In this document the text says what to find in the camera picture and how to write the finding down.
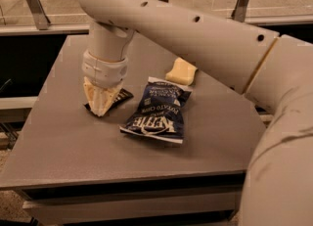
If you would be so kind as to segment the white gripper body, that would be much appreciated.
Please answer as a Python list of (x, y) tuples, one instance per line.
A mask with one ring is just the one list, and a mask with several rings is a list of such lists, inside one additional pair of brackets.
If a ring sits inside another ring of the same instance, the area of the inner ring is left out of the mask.
[(89, 81), (101, 88), (112, 88), (127, 75), (128, 58), (117, 62), (106, 62), (85, 51), (82, 59), (82, 72)]

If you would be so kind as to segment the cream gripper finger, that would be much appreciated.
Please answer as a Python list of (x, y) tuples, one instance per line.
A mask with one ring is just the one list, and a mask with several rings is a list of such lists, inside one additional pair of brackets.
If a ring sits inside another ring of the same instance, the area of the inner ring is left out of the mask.
[(97, 116), (103, 116), (109, 108), (112, 106), (113, 101), (116, 99), (122, 88), (122, 84), (119, 83), (112, 88), (101, 88), (93, 86), (91, 97), (91, 111)]
[(99, 87), (93, 85), (87, 77), (84, 77), (83, 83), (84, 93), (88, 100), (88, 104), (91, 108), (91, 111), (94, 114), (99, 113), (99, 101), (100, 101), (100, 92)]

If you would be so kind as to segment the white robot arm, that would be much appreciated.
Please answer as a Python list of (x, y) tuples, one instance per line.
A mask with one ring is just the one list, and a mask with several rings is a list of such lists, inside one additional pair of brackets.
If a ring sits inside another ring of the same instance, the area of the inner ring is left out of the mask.
[(248, 165), (240, 226), (313, 225), (313, 45), (157, 0), (78, 0), (91, 18), (85, 74), (102, 88), (126, 74), (137, 31), (273, 119)]

